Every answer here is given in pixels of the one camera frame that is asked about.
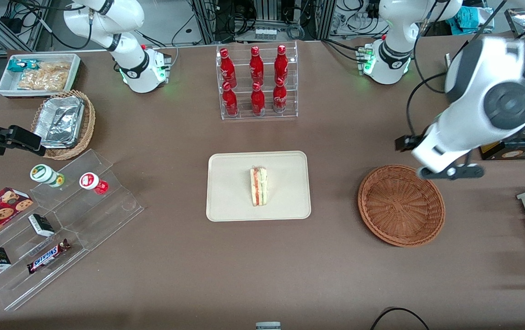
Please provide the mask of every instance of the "small bottle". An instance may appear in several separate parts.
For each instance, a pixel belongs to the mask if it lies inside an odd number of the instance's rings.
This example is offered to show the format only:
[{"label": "small bottle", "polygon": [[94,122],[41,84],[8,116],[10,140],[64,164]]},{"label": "small bottle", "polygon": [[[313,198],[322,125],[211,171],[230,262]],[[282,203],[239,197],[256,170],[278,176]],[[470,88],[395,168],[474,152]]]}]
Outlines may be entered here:
[{"label": "small bottle", "polygon": [[260,83],[252,83],[252,94],[250,95],[252,101],[252,114],[256,117],[264,116],[264,94],[261,91]]},{"label": "small bottle", "polygon": [[250,48],[250,76],[252,81],[264,84],[264,63],[260,57],[258,46]]},{"label": "small bottle", "polygon": [[220,70],[222,71],[222,78],[225,82],[230,83],[230,88],[236,87],[236,70],[234,68],[234,63],[230,59],[230,56],[228,55],[228,50],[226,48],[222,48],[220,50],[220,56],[222,58],[222,61],[220,63]]},{"label": "small bottle", "polygon": [[283,113],[287,105],[287,88],[285,88],[285,81],[281,77],[277,78],[275,84],[275,89],[273,89],[273,110],[276,113]]},{"label": "small bottle", "polygon": [[48,184],[56,188],[65,182],[65,176],[55,172],[50,166],[39,164],[30,170],[30,178],[36,182]]},{"label": "small bottle", "polygon": [[222,101],[224,102],[224,107],[226,113],[229,117],[236,117],[238,115],[238,101],[236,100],[236,94],[232,88],[230,88],[229,82],[224,82],[222,84]]},{"label": "small bottle", "polygon": [[286,47],[284,44],[280,44],[279,47],[277,47],[277,58],[275,59],[275,81],[277,81],[277,78],[283,78],[283,81],[287,81],[287,66],[289,64],[289,60],[286,56]]},{"label": "small bottle", "polygon": [[86,190],[94,190],[96,194],[103,195],[108,191],[108,183],[94,173],[88,172],[81,176],[80,186]]}]

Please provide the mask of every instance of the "white tray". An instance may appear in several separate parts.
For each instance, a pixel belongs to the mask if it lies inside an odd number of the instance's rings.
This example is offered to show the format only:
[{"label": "white tray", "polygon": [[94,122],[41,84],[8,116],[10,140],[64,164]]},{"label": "white tray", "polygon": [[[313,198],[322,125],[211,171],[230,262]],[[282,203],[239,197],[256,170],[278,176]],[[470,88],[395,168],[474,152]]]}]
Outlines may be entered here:
[{"label": "white tray", "polygon": [[[268,201],[252,206],[250,168],[268,174]],[[303,152],[227,153],[210,157],[206,216],[210,221],[305,219],[311,214]]]}]

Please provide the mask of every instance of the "aluminum foil container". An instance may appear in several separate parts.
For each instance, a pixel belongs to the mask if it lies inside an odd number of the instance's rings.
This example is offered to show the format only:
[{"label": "aluminum foil container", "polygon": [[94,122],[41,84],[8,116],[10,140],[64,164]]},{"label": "aluminum foil container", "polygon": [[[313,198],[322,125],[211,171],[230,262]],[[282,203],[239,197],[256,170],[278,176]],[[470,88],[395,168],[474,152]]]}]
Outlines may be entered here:
[{"label": "aluminum foil container", "polygon": [[45,101],[34,129],[34,134],[41,137],[41,145],[49,149],[75,147],[84,109],[84,100],[77,96]]}]

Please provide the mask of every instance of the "small white box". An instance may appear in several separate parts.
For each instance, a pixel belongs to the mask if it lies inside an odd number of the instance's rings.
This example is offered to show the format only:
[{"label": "small white box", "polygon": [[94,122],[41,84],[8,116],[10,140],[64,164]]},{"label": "small white box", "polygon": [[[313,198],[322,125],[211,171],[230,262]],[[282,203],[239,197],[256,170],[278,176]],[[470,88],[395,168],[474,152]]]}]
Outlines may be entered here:
[{"label": "small white box", "polygon": [[[69,75],[63,92],[71,90],[73,83],[75,82],[77,70],[79,68],[81,59],[76,54],[21,54],[12,55],[8,62],[13,59],[36,59],[43,62],[69,62],[71,68],[69,69]],[[52,92],[49,90],[23,90],[18,89],[18,82],[22,78],[22,72],[12,72],[4,69],[2,78],[0,80],[0,95],[6,96],[7,98],[36,98],[41,96],[56,95],[61,92]]]}]

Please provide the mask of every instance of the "white bottle cap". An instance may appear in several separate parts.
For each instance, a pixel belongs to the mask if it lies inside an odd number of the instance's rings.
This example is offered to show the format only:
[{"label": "white bottle cap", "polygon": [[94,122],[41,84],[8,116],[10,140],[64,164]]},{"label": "white bottle cap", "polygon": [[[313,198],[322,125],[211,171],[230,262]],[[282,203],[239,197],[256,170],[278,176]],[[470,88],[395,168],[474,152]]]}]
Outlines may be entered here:
[{"label": "white bottle cap", "polygon": [[81,176],[80,186],[81,188],[92,190],[99,185],[99,176],[94,173],[88,172]]},{"label": "white bottle cap", "polygon": [[39,164],[30,170],[30,178],[40,183],[50,183],[55,180],[55,171],[45,164]]}]

